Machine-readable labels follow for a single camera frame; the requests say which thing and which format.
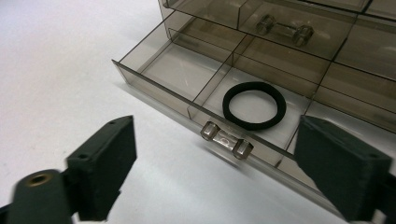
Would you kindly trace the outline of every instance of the white background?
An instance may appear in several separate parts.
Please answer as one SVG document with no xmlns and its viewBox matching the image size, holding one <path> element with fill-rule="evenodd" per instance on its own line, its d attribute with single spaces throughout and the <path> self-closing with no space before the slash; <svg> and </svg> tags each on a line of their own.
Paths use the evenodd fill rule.
<svg viewBox="0 0 396 224">
<path fill-rule="evenodd" d="M 344 223 L 133 97 L 119 60 L 160 21 L 156 0 L 0 1 L 0 205 L 106 122 L 134 115 L 138 160 L 108 223 Z"/>
</svg>

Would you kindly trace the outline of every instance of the o-ring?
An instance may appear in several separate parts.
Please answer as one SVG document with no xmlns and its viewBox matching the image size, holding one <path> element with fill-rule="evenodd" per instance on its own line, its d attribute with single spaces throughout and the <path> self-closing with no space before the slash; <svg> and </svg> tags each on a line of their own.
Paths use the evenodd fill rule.
<svg viewBox="0 0 396 224">
<path fill-rule="evenodd" d="M 266 92 L 268 95 L 272 96 L 276 102 L 276 115 L 273 118 L 262 123 L 250 123 L 234 116 L 233 113 L 231 113 L 230 111 L 230 102 L 233 97 L 235 97 L 235 95 L 243 91 L 263 91 Z M 274 125 L 278 124 L 283 119 L 286 113 L 285 98 L 283 98 L 282 94 L 277 89 L 264 82 L 245 82 L 230 88 L 224 95 L 222 107 L 224 118 L 249 131 L 257 131 L 271 128 Z"/>
</svg>

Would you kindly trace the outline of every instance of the black rubber ring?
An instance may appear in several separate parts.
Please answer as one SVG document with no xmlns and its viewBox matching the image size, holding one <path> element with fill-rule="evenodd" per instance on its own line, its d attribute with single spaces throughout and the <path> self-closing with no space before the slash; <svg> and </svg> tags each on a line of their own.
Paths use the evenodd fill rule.
<svg viewBox="0 0 396 224">
<path fill-rule="evenodd" d="M 268 95 L 272 96 L 276 102 L 276 115 L 273 118 L 262 123 L 250 123 L 234 116 L 233 113 L 231 113 L 230 111 L 230 102 L 235 97 L 235 95 L 243 91 L 263 91 Z M 271 128 L 274 125 L 278 124 L 286 114 L 286 102 L 285 98 L 283 98 L 283 95 L 273 86 L 264 82 L 245 82 L 230 88 L 224 95 L 222 107 L 224 118 L 249 131 L 257 131 Z"/>
</svg>

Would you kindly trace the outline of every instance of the drawer handle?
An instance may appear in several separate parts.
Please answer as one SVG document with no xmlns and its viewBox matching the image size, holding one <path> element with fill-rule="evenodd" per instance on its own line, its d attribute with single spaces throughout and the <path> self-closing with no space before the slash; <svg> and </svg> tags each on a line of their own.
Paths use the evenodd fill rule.
<svg viewBox="0 0 396 224">
<path fill-rule="evenodd" d="M 213 141 L 229 149 L 238 160 L 245 160 L 253 149 L 247 140 L 236 138 L 235 136 L 224 132 L 217 124 L 208 121 L 201 130 L 201 136 L 206 141 Z"/>
<path fill-rule="evenodd" d="M 300 27 L 295 27 L 277 22 L 275 17 L 269 14 L 263 16 L 262 19 L 256 24 L 256 32 L 259 35 L 267 35 L 271 32 L 275 25 L 282 26 L 287 29 L 287 31 L 291 32 L 291 41 L 296 47 L 302 47 L 306 45 L 315 32 L 312 26 L 302 25 Z"/>
</svg>

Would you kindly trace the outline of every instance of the plastic storage cabinet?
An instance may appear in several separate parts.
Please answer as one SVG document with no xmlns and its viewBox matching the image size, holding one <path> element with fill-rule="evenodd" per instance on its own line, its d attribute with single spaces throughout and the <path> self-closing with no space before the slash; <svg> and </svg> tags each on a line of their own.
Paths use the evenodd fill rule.
<svg viewBox="0 0 396 224">
<path fill-rule="evenodd" d="M 326 119 L 396 158 L 395 1 L 159 3 L 163 22 L 113 62 L 130 86 L 204 136 L 220 130 L 223 140 L 213 140 L 229 149 L 220 153 L 245 159 L 334 213 L 293 158 L 301 115 Z M 223 117 L 224 94 L 248 81 L 269 83 L 285 97 L 287 112 L 276 126 L 249 132 Z M 255 91 L 235 96 L 230 108 L 250 122 L 276 112 L 272 99 Z"/>
</svg>

